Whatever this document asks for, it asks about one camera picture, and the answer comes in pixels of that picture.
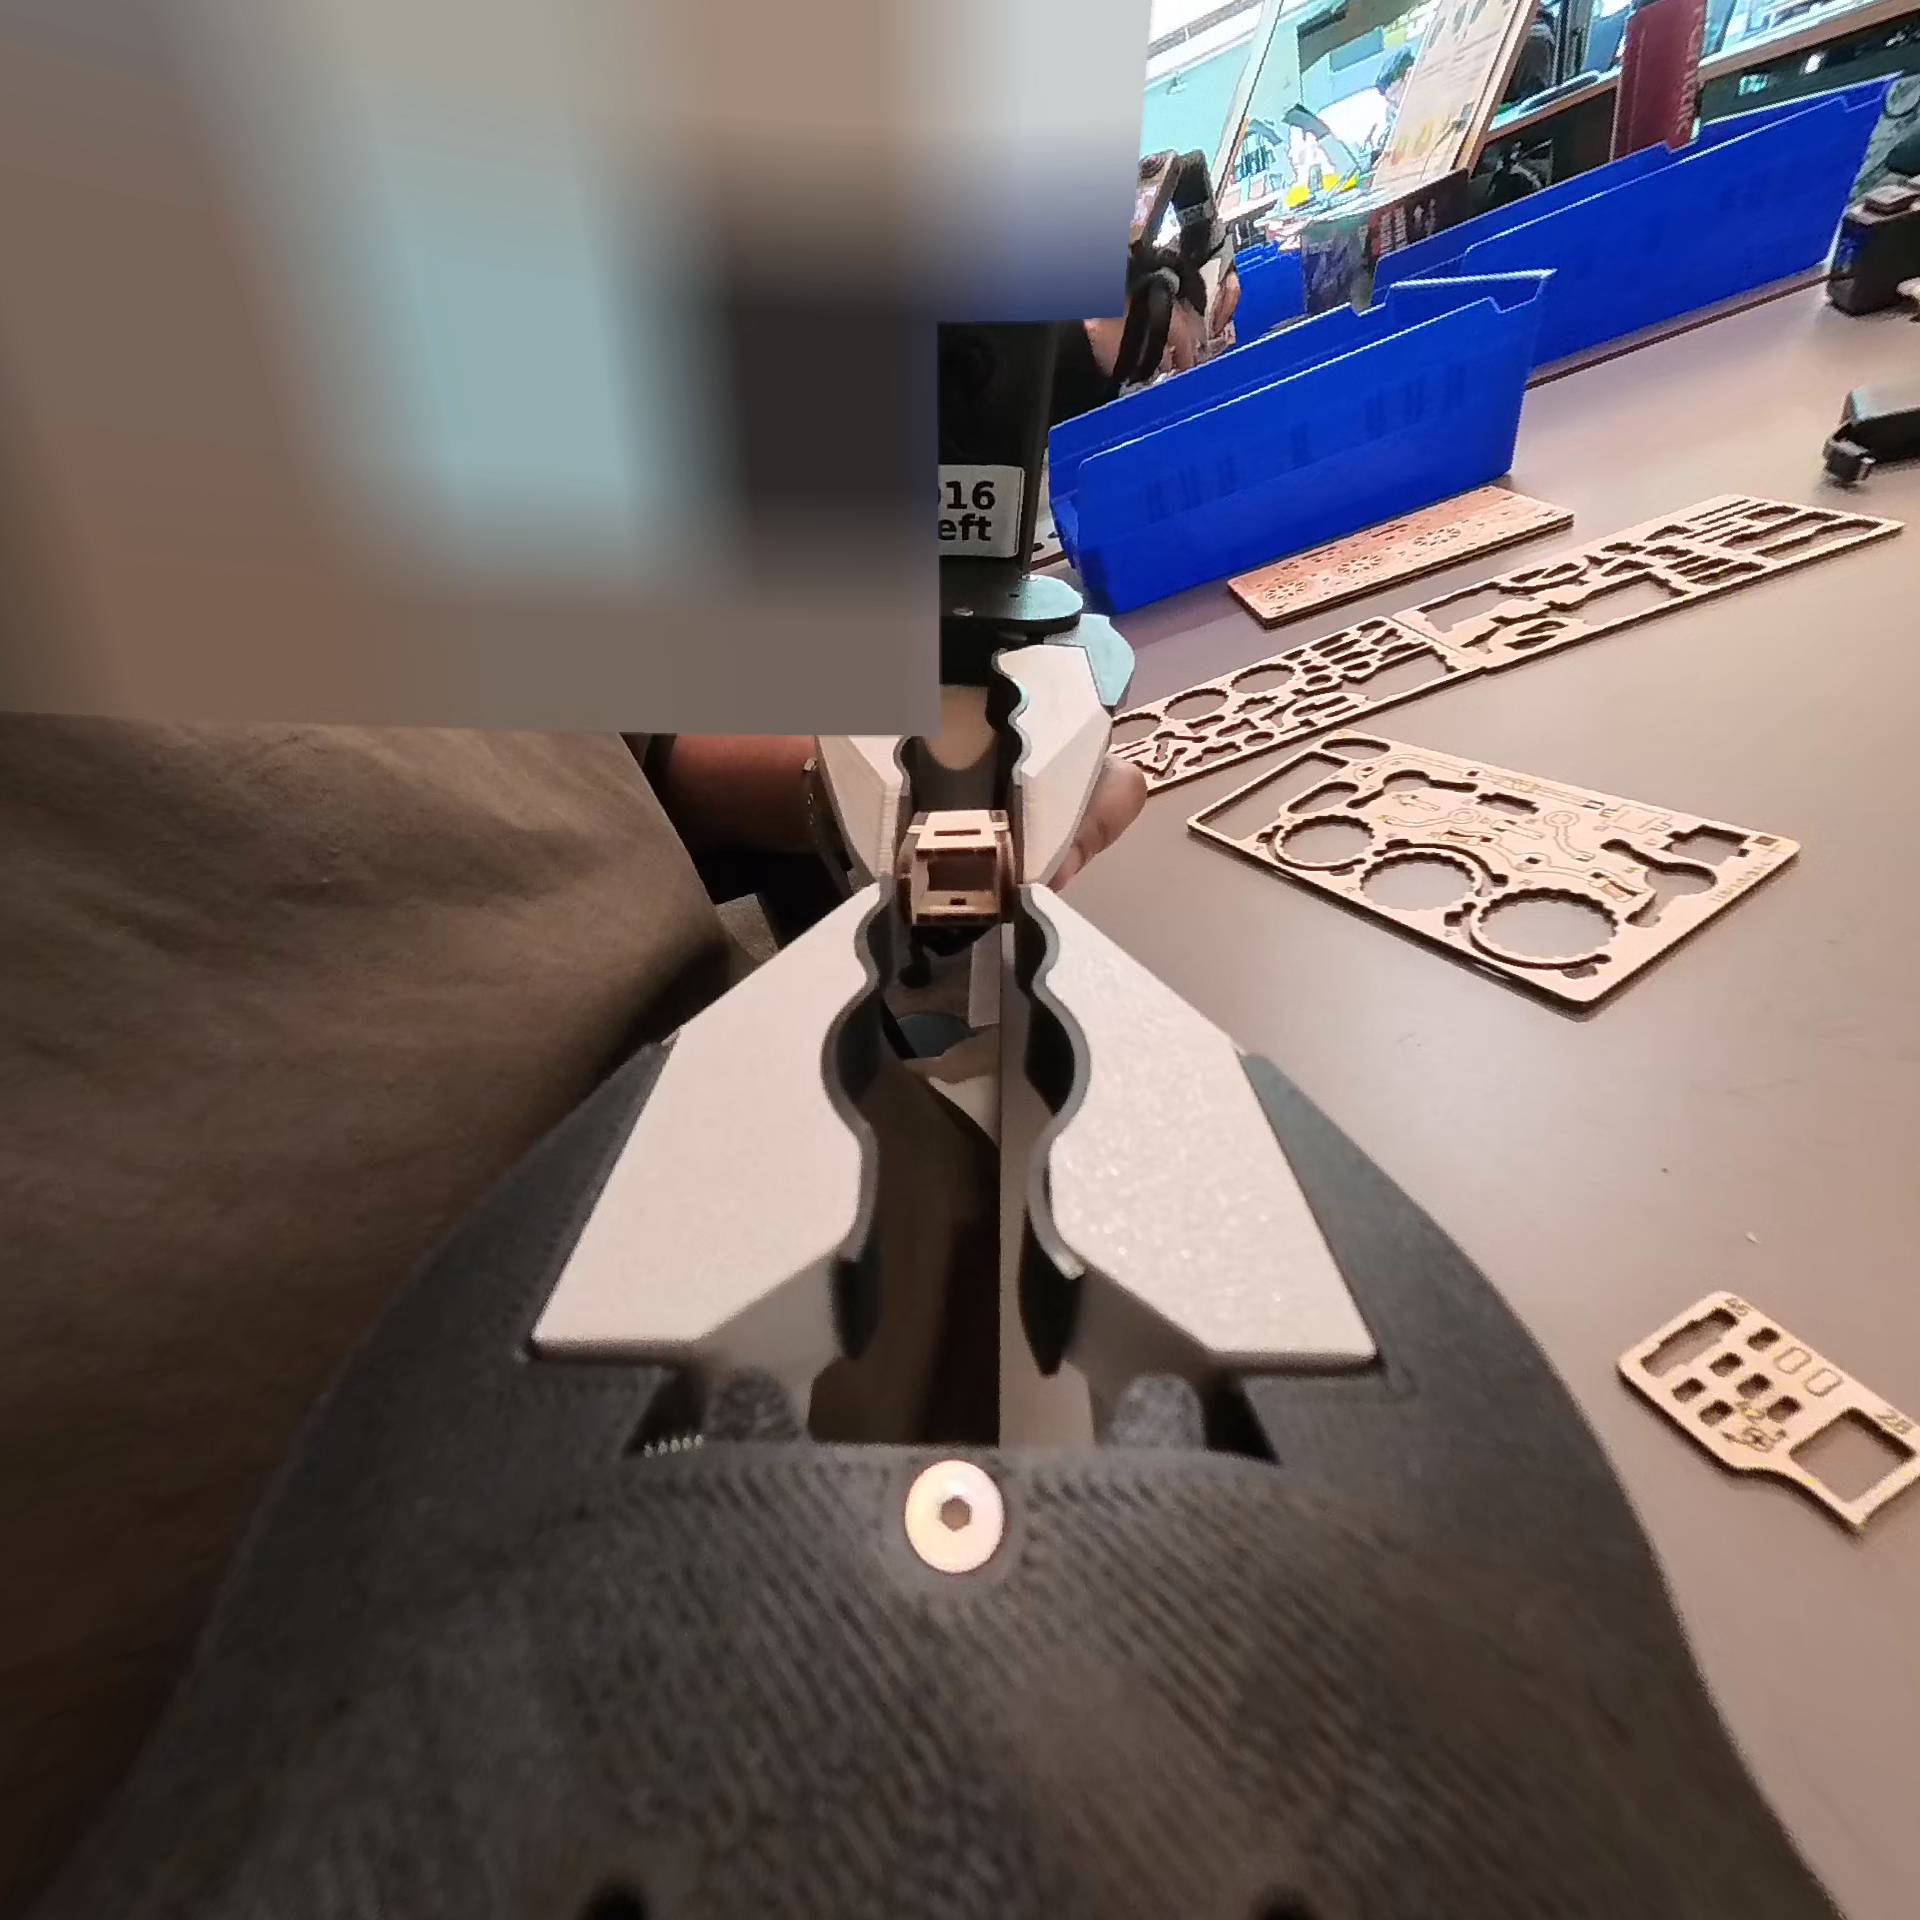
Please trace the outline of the short blue plastic bin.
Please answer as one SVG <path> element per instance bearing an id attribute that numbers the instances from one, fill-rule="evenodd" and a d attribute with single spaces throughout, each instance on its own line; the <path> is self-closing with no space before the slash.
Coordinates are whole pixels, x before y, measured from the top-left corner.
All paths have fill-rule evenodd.
<path id="1" fill-rule="evenodd" d="M 1549 271 L 1405 279 L 1046 436 L 1050 515 L 1098 611 L 1336 541 L 1512 468 Z"/>

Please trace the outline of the flat black device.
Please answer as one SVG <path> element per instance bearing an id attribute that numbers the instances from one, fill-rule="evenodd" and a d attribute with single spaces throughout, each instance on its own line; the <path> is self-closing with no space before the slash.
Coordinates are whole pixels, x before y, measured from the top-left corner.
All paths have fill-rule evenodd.
<path id="1" fill-rule="evenodd" d="M 1846 487 L 1896 465 L 1917 465 L 1917 378 L 1855 389 L 1823 447 L 1824 477 Z"/>

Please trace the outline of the tan puzzle box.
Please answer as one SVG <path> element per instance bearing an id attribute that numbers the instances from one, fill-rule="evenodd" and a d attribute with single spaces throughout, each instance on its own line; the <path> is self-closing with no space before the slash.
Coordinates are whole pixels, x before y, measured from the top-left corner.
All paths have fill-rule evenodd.
<path id="1" fill-rule="evenodd" d="M 1536 2 L 1434 2 L 1373 194 L 1427 187 L 1474 165 L 1536 16 Z"/>

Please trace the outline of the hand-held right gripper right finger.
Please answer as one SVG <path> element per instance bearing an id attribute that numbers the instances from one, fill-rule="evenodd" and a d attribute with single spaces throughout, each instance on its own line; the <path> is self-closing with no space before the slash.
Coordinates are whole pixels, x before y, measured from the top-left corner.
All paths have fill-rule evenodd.
<path id="1" fill-rule="evenodd" d="M 1046 885 L 993 958 L 999 1441 L 1085 1446 L 1141 1374 L 1369 1367 L 1260 1061 Z"/>

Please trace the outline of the small wooden sheet fragment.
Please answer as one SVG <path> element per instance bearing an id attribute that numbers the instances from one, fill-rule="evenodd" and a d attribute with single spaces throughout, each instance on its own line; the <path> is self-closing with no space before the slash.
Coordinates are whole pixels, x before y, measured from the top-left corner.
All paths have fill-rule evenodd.
<path id="1" fill-rule="evenodd" d="M 1855 1531 L 1917 1487 L 1917 1421 L 1732 1292 L 1692 1303 L 1616 1367 L 1722 1470 L 1787 1485 Z"/>

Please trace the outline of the person's left forearm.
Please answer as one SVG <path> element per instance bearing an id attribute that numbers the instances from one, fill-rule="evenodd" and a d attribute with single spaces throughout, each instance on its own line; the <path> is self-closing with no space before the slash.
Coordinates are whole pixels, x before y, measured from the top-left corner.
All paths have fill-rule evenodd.
<path id="1" fill-rule="evenodd" d="M 824 891 L 807 826 L 812 737 L 629 737 L 711 902 L 807 905 Z"/>

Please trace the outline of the black printed box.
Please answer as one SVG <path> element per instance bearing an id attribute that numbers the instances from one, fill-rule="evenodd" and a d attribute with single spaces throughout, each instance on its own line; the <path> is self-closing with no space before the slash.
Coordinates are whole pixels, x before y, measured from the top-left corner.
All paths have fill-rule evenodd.
<path id="1" fill-rule="evenodd" d="M 1451 230 L 1474 214 L 1474 173 L 1457 166 L 1440 178 L 1379 187 L 1361 198 L 1361 271 L 1375 277 L 1379 259 Z"/>

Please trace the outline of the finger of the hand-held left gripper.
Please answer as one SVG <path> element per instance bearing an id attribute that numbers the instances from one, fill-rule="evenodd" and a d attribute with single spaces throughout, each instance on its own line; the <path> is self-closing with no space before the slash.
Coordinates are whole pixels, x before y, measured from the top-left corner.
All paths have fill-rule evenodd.
<path id="1" fill-rule="evenodd" d="M 899 846 L 910 839 L 917 737 L 817 737 L 828 803 L 860 885 L 899 882 Z"/>
<path id="2" fill-rule="evenodd" d="M 1002 647 L 990 659 L 993 782 L 1020 885 L 1046 882 L 1110 754 L 1114 720 L 1074 641 Z"/>

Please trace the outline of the person's left hand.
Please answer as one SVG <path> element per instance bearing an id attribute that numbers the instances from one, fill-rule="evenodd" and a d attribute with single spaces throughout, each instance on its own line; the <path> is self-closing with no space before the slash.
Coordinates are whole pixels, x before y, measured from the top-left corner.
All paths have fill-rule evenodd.
<path id="1" fill-rule="evenodd" d="M 1098 853 L 1107 853 L 1141 813 L 1147 801 L 1147 780 L 1132 762 L 1107 754 L 1091 792 L 1082 805 L 1082 816 L 1073 831 L 1073 840 L 1046 876 L 1046 885 L 1062 891 L 1077 876 Z"/>

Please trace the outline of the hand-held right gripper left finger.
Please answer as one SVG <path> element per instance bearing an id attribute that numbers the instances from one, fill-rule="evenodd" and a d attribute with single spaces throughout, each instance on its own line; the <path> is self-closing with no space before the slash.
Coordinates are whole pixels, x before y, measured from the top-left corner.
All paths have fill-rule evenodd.
<path id="1" fill-rule="evenodd" d="M 529 1331 L 542 1357 L 765 1373 L 817 1435 L 905 1437 L 905 1249 L 882 1178 L 893 908 L 860 885 L 663 1048 Z"/>

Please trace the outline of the wooden sheet with gear holes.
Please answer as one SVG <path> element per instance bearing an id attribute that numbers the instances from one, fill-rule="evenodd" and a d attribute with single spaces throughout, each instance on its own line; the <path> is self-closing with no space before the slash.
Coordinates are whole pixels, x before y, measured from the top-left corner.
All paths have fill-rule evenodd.
<path id="1" fill-rule="evenodd" d="M 1606 1001 L 1802 853 L 1373 732 L 1287 754 L 1185 831 L 1561 1005 Z"/>

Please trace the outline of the grey desk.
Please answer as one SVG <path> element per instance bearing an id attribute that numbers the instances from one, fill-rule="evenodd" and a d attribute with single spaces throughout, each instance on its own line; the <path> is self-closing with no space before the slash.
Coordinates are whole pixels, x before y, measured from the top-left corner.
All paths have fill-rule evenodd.
<path id="1" fill-rule="evenodd" d="M 1823 485 L 1902 315 L 1766 299 L 1526 399 L 1533 557 L 1722 492 L 1902 534 L 1390 712 L 1390 737 L 1667 803 L 1798 862 L 1564 1017 L 1185 833 L 1252 770 L 1154 795 L 1067 882 L 1279 1061 L 1504 1292 L 1639 1509 L 1746 1763 L 1846 1916 L 1917 1916 L 1917 1491 L 1851 1535 L 1727 1475 L 1616 1356 L 1727 1289 L 1917 1415 L 1917 468 Z"/>

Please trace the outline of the small wooden model piece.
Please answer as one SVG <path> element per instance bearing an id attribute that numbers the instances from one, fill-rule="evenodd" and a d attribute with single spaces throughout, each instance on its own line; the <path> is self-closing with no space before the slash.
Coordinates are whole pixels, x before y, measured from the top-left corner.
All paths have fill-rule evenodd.
<path id="1" fill-rule="evenodd" d="M 941 805 L 910 816 L 897 854 L 899 919 L 917 934 L 968 934 L 1013 919 L 1020 859 L 1010 813 Z"/>

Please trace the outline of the long blue plastic bin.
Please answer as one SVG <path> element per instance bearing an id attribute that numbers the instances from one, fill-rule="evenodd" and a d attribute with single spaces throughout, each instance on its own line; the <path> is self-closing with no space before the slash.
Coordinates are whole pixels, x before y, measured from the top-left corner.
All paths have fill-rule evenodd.
<path id="1" fill-rule="evenodd" d="M 1519 201 L 1434 230 L 1375 265 L 1373 295 L 1403 279 L 1549 269 L 1539 368 L 1811 271 L 1837 223 L 1889 77 L 1704 124 Z"/>

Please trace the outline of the small blue plastic bin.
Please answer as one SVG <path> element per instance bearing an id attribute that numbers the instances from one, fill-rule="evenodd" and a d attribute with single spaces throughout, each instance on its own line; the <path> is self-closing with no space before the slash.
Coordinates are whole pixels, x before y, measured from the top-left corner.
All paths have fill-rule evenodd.
<path id="1" fill-rule="evenodd" d="M 1352 259 L 1339 245 L 1258 245 L 1235 251 L 1235 284 L 1232 341 L 1249 347 L 1275 329 L 1352 304 Z"/>

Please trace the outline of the long punched wooden puzzle sheet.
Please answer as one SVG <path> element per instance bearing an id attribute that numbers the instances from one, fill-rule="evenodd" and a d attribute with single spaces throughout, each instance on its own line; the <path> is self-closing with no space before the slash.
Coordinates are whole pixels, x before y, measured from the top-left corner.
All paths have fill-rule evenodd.
<path id="1" fill-rule="evenodd" d="M 1440 676 L 1500 671 L 1896 534 L 1889 515 L 1709 496 L 1396 613 L 1384 659 L 1430 655 Z"/>

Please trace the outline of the dark red box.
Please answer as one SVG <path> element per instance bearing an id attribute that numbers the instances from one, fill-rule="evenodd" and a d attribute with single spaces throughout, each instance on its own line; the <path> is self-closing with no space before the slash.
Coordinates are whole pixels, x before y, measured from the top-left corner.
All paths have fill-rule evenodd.
<path id="1" fill-rule="evenodd" d="M 1630 2 L 1618 36 L 1610 158 L 1687 147 L 1697 124 L 1697 65 L 1709 20 L 1704 0 Z"/>

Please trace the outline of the uncut wooden puzzle sheet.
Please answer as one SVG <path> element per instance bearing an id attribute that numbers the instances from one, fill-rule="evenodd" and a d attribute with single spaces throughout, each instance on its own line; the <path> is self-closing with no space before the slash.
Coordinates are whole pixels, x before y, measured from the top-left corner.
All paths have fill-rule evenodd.
<path id="1" fill-rule="evenodd" d="M 1226 586 L 1262 627 L 1343 606 L 1533 538 L 1561 534 L 1569 511 L 1507 485 L 1457 492 L 1290 557 L 1232 575 Z"/>

